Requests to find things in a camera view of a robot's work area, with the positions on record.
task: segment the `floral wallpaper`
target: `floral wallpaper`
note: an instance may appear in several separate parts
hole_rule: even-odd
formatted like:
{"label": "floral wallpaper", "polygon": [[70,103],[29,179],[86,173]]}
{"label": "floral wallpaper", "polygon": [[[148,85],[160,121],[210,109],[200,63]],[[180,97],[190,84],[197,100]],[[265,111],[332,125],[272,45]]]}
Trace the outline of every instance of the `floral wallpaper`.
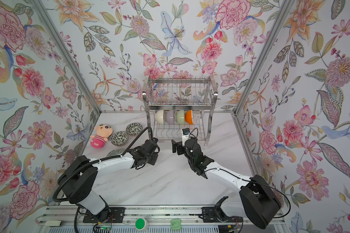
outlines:
{"label": "floral wallpaper", "polygon": [[289,230],[350,233],[350,0],[295,1],[238,117]]}
{"label": "floral wallpaper", "polygon": [[[144,110],[145,77],[209,75],[221,93],[217,110],[232,110],[280,7],[280,0],[42,2],[68,32],[64,41],[103,111]],[[154,86],[155,101],[172,96],[166,85]],[[180,103],[205,95],[179,92]]]}
{"label": "floral wallpaper", "polygon": [[0,233],[35,229],[98,118],[58,53],[27,1],[0,1]]}

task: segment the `black mounting plate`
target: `black mounting plate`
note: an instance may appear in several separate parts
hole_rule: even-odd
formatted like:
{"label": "black mounting plate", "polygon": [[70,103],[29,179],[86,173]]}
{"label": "black mounting plate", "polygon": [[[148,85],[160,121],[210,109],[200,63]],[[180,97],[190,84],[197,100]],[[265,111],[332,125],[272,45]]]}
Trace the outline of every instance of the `black mounting plate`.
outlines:
{"label": "black mounting plate", "polygon": [[[111,212],[113,213],[113,223],[122,223],[123,217],[125,216],[124,207],[110,207]],[[94,218],[92,213],[87,210],[87,215],[84,216],[83,223],[98,223],[97,218]]]}
{"label": "black mounting plate", "polygon": [[[228,217],[221,221],[216,217],[215,214],[216,207],[202,207],[202,218],[204,223],[233,223],[236,222],[235,217]],[[242,217],[236,217],[237,221],[241,223],[243,221]]]}

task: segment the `orange bowl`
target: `orange bowl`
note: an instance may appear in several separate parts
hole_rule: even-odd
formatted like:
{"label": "orange bowl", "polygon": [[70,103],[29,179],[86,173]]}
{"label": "orange bowl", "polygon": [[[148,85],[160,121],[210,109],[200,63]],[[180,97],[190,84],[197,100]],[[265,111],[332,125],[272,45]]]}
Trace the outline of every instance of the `orange bowl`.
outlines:
{"label": "orange bowl", "polygon": [[185,114],[185,121],[188,124],[193,124],[193,112],[192,112],[192,110],[187,111],[187,113]]}

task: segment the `wire rack shelf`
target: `wire rack shelf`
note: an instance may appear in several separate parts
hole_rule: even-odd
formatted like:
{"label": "wire rack shelf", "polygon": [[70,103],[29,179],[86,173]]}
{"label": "wire rack shelf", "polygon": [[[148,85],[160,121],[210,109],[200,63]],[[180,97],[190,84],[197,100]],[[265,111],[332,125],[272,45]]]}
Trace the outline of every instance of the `wire rack shelf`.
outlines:
{"label": "wire rack shelf", "polygon": [[[181,140],[181,129],[197,128],[199,130],[197,138],[205,141],[205,146],[207,146],[217,96],[218,90],[214,76],[192,79],[150,79],[147,77],[144,81],[142,97],[148,125],[151,125],[150,113],[155,114],[157,110],[193,111],[193,125],[159,124],[154,120],[154,137]],[[207,130],[203,124],[205,110],[210,111]]]}

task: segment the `bowl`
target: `bowl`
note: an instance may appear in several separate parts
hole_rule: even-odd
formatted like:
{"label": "bowl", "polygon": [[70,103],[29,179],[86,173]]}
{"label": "bowl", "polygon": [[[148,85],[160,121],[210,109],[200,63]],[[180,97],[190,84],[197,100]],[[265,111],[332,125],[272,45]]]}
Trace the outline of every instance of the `bowl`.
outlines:
{"label": "bowl", "polygon": [[130,136],[136,136],[141,131],[142,131],[142,124],[140,124],[140,123],[129,124],[126,128],[126,132]]}
{"label": "bowl", "polygon": [[177,122],[178,124],[185,124],[185,120],[184,120],[184,118],[185,118],[184,110],[179,110],[179,111],[177,111],[175,118],[176,118],[176,122]]}
{"label": "bowl", "polygon": [[117,132],[112,135],[111,143],[118,147],[123,146],[128,141],[128,134],[124,131]]}
{"label": "bowl", "polygon": [[166,112],[165,120],[167,124],[175,124],[175,112],[174,110],[169,110]]}
{"label": "bowl", "polygon": [[192,112],[192,110],[187,111],[187,113],[185,114],[185,121],[188,124],[193,124],[193,112]]}
{"label": "bowl", "polygon": [[164,124],[164,110],[158,110],[155,113],[154,118],[159,124]]}

